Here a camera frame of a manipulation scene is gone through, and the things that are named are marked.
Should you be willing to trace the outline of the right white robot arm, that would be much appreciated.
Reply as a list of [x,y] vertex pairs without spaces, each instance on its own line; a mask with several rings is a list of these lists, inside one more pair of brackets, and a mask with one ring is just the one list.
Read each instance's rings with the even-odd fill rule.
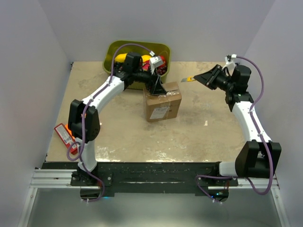
[[219,169],[211,173],[211,181],[217,186],[223,185],[228,176],[268,179],[274,176],[281,155],[281,145],[272,141],[256,115],[254,100],[247,91],[250,75],[250,68],[244,65],[237,65],[232,75],[216,65],[193,77],[211,90],[219,88],[225,92],[225,102],[246,140],[234,162],[221,162]]

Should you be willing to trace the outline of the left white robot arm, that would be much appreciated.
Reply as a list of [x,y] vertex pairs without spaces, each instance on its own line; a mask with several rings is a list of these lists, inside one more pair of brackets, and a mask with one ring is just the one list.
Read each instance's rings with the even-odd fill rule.
[[78,166],[84,172],[81,175],[86,185],[98,181],[95,157],[95,139],[101,125],[99,114],[117,95],[134,82],[143,83],[151,95],[164,95],[157,69],[164,64],[161,56],[152,56],[148,60],[136,52],[120,54],[112,61],[112,70],[106,81],[91,95],[80,100],[73,100],[70,105],[68,128],[78,146]]

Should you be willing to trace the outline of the brown cardboard express box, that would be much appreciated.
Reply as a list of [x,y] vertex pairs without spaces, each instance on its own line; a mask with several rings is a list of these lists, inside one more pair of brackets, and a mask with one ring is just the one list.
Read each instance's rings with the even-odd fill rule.
[[143,89],[144,114],[147,122],[158,122],[176,118],[182,100],[177,82],[162,84],[167,93],[153,96]]

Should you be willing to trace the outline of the yellow black utility knife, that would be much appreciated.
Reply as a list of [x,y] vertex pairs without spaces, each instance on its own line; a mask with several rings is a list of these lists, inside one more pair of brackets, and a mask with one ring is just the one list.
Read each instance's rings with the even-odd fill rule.
[[195,81],[194,77],[187,77],[181,80],[181,82],[192,82],[192,81]]

